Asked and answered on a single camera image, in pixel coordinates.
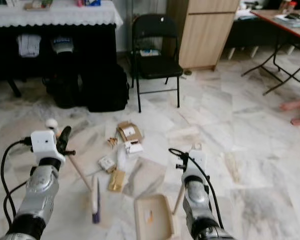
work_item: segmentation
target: white cloth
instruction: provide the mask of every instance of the white cloth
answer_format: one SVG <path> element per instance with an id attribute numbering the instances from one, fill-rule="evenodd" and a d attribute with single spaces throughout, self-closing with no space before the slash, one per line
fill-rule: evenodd
<path id="1" fill-rule="evenodd" d="M 41 36 L 22 34 L 17 38 L 19 54 L 23 58 L 35 58 L 40 54 Z"/>
<path id="2" fill-rule="evenodd" d="M 19 1 L 18 7 L 0 6 L 0 27 L 34 25 L 101 25 L 123 21 L 112 1 L 102 0 L 100 6 L 78 7 L 74 0 L 54 0 L 49 10 L 26 11 L 26 1 Z"/>

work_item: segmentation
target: black backpack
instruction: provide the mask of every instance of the black backpack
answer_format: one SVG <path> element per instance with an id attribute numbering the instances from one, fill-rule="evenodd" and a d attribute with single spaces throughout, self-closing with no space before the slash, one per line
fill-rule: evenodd
<path id="1" fill-rule="evenodd" d="M 85 105 L 91 112 L 123 110 L 129 99 L 129 84 L 117 64 L 104 64 L 81 71 Z"/>

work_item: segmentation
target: white tablecloth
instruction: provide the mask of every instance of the white tablecloth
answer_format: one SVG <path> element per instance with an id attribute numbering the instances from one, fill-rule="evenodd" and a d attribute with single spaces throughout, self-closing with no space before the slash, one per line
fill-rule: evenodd
<path id="1" fill-rule="evenodd" d="M 47 11 L 26 11 L 25 1 L 19 7 L 0 6 L 0 27 L 34 25 L 101 25 L 123 21 L 112 1 L 103 0 L 101 6 L 76 6 L 74 0 L 54 0 Z"/>

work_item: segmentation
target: wooden cabinet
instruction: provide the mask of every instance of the wooden cabinet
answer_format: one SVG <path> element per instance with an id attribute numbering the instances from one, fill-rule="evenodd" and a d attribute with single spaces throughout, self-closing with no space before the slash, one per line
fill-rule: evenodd
<path id="1" fill-rule="evenodd" d="M 184 69 L 214 69 L 230 32 L 239 0 L 169 0 L 167 14 L 178 25 L 179 63 Z M 171 43 L 163 50 L 171 52 Z"/>

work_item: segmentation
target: beige tray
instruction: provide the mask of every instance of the beige tray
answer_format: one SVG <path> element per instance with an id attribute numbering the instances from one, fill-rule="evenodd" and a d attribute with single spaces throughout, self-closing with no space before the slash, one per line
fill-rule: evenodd
<path id="1" fill-rule="evenodd" d="M 174 234 L 172 213 L 164 195 L 141 197 L 134 202 L 138 240 L 167 240 Z"/>

